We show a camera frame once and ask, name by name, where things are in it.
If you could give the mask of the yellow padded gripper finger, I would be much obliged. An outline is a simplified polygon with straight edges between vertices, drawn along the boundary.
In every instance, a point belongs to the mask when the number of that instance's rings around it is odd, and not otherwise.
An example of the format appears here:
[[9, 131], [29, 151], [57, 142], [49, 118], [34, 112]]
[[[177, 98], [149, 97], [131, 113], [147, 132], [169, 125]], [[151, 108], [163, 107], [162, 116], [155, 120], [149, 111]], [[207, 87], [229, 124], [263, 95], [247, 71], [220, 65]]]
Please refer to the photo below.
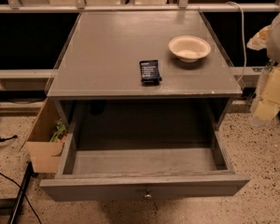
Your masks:
[[249, 39], [246, 46], [252, 50], [261, 50], [267, 48], [267, 39], [271, 26], [265, 26], [260, 29], [252, 38]]
[[280, 111], [280, 65], [269, 73], [254, 111], [259, 120], [272, 120]]

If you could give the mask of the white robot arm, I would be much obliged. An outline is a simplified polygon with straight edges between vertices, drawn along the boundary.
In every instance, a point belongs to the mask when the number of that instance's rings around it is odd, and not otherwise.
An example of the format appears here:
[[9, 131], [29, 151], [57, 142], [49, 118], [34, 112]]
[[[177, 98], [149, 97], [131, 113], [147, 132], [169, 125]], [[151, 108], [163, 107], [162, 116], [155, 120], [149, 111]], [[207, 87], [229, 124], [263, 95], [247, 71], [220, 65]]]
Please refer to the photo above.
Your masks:
[[272, 71], [264, 71], [259, 77], [257, 97], [251, 106], [255, 119], [269, 121], [280, 111], [280, 13], [249, 39], [247, 47], [266, 49], [268, 58], [277, 63]]

